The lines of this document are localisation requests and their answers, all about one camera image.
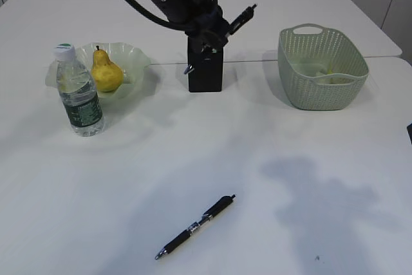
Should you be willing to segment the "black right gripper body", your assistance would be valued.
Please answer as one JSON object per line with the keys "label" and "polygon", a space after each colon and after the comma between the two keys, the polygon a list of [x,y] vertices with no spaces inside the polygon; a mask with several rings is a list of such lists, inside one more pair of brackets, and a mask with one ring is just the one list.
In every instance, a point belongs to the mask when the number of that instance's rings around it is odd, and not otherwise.
{"label": "black right gripper body", "polygon": [[407,126],[407,133],[408,133],[410,142],[412,143],[412,124],[409,124],[409,125]]}

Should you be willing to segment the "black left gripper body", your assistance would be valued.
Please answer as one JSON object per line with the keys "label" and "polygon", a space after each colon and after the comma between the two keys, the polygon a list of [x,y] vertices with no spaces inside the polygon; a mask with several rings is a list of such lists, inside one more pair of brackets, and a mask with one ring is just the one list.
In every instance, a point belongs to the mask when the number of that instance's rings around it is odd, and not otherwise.
{"label": "black left gripper body", "polygon": [[223,17],[220,6],[215,6],[211,12],[198,16],[194,22],[195,30],[185,33],[191,50],[204,50],[206,47],[222,50],[228,43],[230,24]]}

